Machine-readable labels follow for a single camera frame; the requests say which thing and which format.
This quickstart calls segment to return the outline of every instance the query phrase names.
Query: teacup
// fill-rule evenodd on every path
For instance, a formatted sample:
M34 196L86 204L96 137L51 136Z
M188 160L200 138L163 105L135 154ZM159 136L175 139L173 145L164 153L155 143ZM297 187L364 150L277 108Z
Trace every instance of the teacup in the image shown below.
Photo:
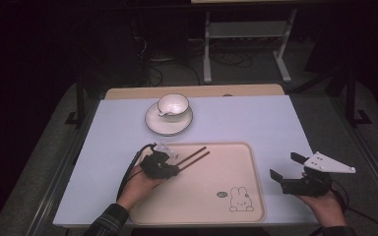
M157 108L160 112L158 116L162 116L170 121L179 120L189 107L189 100L186 96L179 93L172 93L162 97Z

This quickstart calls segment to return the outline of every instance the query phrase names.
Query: person's hand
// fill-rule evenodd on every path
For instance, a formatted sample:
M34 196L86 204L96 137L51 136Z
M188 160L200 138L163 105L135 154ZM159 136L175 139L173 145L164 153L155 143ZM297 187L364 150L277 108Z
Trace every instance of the person's hand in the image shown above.
M342 207L340 206L336 195L331 191L320 197L297 197L312 209L318 222L323 227L347 226Z
M155 186L161 184L166 179L151 179L147 177L140 165L134 166L128 176L128 182L124 191L116 201L128 211L139 201L144 199Z

